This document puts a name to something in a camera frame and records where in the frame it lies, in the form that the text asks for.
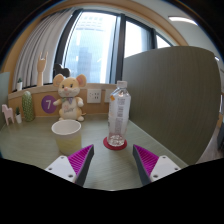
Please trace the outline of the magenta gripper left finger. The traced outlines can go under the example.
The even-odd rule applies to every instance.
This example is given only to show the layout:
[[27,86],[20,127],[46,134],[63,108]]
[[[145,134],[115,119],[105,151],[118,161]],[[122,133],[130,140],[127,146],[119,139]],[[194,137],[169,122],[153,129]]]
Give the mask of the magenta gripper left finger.
[[94,155],[94,145],[84,147],[70,156],[59,156],[46,171],[83,186]]

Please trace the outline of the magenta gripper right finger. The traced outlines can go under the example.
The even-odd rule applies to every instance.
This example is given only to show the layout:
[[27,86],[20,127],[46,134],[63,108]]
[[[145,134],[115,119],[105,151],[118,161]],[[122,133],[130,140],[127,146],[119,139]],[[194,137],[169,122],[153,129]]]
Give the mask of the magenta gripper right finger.
[[138,145],[133,145],[133,156],[143,186],[180,170],[166,155],[157,156]]

